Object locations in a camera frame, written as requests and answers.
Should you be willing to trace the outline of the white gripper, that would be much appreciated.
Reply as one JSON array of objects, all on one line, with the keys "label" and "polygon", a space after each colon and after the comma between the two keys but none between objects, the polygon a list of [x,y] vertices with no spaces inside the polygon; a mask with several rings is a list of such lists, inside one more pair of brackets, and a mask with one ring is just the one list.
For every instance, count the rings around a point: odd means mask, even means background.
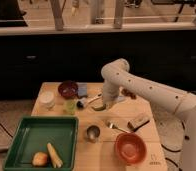
[{"label": "white gripper", "polygon": [[107,109],[110,109],[119,96],[119,86],[107,80],[104,81],[102,88],[102,102]]}]

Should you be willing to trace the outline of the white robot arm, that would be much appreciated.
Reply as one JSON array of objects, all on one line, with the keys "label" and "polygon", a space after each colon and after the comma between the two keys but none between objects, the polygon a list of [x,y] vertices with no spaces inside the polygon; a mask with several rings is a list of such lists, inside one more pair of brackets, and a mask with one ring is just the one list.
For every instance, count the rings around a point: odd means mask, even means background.
[{"label": "white robot arm", "polygon": [[178,88],[157,83],[129,73],[127,60],[120,58],[104,65],[102,102],[110,109],[120,88],[158,104],[185,123],[180,155],[180,171],[196,171],[196,95]]}]

